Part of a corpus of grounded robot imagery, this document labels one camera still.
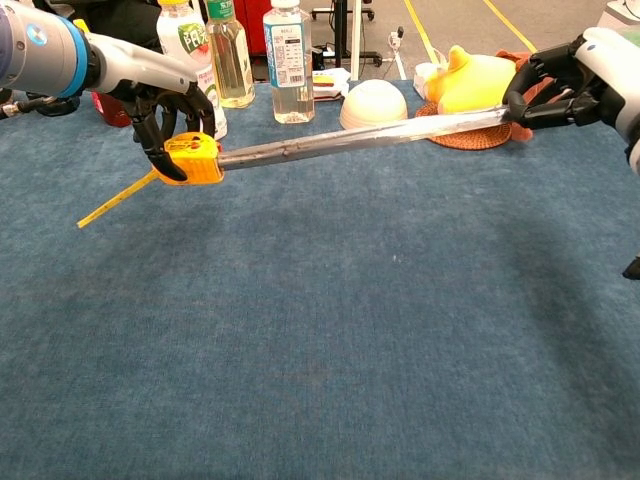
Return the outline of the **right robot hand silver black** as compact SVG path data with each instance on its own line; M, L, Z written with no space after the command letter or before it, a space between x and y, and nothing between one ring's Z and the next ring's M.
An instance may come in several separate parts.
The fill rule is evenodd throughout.
M602 122L626 142L640 176L640 46L604 27L532 54L503 96L509 118L536 130Z

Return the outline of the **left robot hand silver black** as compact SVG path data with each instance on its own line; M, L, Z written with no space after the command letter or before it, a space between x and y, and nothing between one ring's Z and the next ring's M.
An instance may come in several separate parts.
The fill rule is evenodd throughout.
M215 134L214 107L198 86L197 74L174 58L123 40L89 33L86 41L89 63L83 86L120 101L155 170L171 181L186 182L188 174L164 143L179 111L190 131Z

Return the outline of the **yellow tape measure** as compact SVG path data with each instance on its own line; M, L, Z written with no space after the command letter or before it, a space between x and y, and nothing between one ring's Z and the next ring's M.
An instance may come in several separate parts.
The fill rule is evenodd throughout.
M174 186L217 184L223 181L224 173L231 170L468 132L506 124L508 120L508 108L500 106L467 113L423 116L379 126L304 136L230 151L221 151L216 141L204 134L183 133L166 141L165 149L170 159L186 174L186 180L171 180L156 168L152 168L142 178L79 220L77 226L80 228L87 226L154 180Z

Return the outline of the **white drink bottle yellow cap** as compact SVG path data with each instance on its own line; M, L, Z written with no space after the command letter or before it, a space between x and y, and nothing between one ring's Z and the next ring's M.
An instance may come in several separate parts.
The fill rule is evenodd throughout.
M212 46L202 16L190 0L156 0L161 12L156 30L163 53L181 61L198 77L198 86L211 101L216 140L227 134L227 120L220 104L215 80Z

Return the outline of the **red honey bottle yellow cap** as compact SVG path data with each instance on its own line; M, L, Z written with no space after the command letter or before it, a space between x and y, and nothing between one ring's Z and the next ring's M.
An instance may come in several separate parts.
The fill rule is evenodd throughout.
M88 89L95 86L99 80L101 73L100 59L94 48L88 43L86 35L89 33L89 28L86 22L78 18L73 21L73 24L83 32L83 39L86 43L87 68L83 87ZM131 124L131 120L126 114L122 103L117 99L95 90L91 90L91 99L94 107L108 125L122 128Z

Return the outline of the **white grey box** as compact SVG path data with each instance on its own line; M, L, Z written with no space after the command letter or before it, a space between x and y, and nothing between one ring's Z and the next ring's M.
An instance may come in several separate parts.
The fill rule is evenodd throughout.
M597 24L613 30L640 27L640 0L610 0Z

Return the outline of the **yellow liquid bottle white cap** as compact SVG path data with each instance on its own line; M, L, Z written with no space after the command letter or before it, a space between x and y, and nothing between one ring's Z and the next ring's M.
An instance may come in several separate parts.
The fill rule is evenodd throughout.
M248 107L255 98L246 32L233 0L206 0L207 31L220 103L225 108Z

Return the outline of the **red cabinet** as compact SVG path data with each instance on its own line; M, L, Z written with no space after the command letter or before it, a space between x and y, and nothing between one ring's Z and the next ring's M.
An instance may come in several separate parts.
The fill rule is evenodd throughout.
M251 56L265 56L263 17L271 9L270 0L234 0L237 19L245 29Z

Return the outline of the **yellow plush duck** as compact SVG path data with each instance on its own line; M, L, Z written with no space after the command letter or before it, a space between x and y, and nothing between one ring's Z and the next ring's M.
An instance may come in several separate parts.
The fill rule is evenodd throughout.
M502 104L503 95L517 72L512 60L470 54L459 45L448 53L445 68L425 81L426 99L439 114L486 110Z

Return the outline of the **clear water bottle white cap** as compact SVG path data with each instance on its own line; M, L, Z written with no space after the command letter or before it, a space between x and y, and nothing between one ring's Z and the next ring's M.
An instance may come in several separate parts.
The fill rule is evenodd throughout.
M300 0L270 0L263 16L273 114L281 124L310 122L315 116L311 16Z

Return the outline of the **brown woven coaster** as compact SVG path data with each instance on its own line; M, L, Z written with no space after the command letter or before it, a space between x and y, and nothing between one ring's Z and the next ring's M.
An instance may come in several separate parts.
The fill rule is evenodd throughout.
M449 106L448 108L445 108L442 104L430 102L420 107L416 111L415 117L433 116L438 114L470 113L486 109L486 106ZM433 137L429 138L429 141L442 147L455 150L480 151L496 148L506 144L511 139L511 135L511 126L503 124L483 129Z

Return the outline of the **packaged red snack cake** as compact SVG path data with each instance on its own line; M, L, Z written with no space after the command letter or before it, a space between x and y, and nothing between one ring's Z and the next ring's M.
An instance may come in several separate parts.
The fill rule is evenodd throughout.
M313 71L312 79L316 102L337 100L349 93L351 74L344 68Z

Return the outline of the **black wheeled stand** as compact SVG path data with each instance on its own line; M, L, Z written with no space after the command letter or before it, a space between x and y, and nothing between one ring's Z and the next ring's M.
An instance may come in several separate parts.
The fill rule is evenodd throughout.
M373 0L361 0L362 3L369 5ZM348 7L348 0L331 0L329 7L318 7L311 10L312 21L316 21L318 16L326 15L328 24L334 33L333 51L329 52L328 47L323 48L323 56L325 59L330 59L334 62L336 67L342 66L342 60L350 60L351 53L355 47L347 47L347 19L351 15L352 20L356 20L356 0L353 0L353 8ZM367 16L369 22L375 19L375 12L370 7L360 6L361 15ZM380 53L376 51L360 50L359 58L364 60L366 65L367 60L371 60L375 67L380 67L383 63L383 58Z

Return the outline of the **beige upturned bowl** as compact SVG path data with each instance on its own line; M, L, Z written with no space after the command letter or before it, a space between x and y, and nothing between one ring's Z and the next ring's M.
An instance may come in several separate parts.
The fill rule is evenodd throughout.
M378 126L406 120L407 103L401 91L386 80L366 80L344 98L340 125L344 129Z

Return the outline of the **blue table mat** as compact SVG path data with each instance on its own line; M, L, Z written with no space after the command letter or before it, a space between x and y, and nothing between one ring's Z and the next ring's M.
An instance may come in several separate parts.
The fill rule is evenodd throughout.
M601 125L153 183L0 122L0 480L640 480L640 178Z

